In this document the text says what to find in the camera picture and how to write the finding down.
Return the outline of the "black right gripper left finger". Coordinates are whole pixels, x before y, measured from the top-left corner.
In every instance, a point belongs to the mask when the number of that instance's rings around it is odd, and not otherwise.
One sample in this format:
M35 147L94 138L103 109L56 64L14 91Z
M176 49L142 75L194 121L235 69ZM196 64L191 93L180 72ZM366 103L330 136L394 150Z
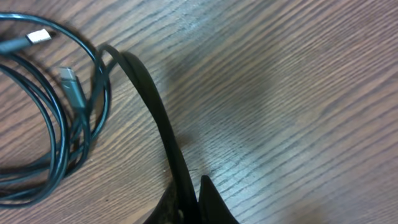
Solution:
M144 221L144 224L178 224L180 223L180 213L178 209L177 190L172 181L153 212Z

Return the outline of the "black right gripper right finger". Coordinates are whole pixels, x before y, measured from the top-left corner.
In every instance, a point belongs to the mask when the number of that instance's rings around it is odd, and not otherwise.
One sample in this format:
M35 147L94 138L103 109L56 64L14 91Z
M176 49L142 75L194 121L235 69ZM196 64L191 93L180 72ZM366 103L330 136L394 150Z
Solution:
M226 206L221 195L207 175L201 177L199 207L202 223L205 224L238 224Z

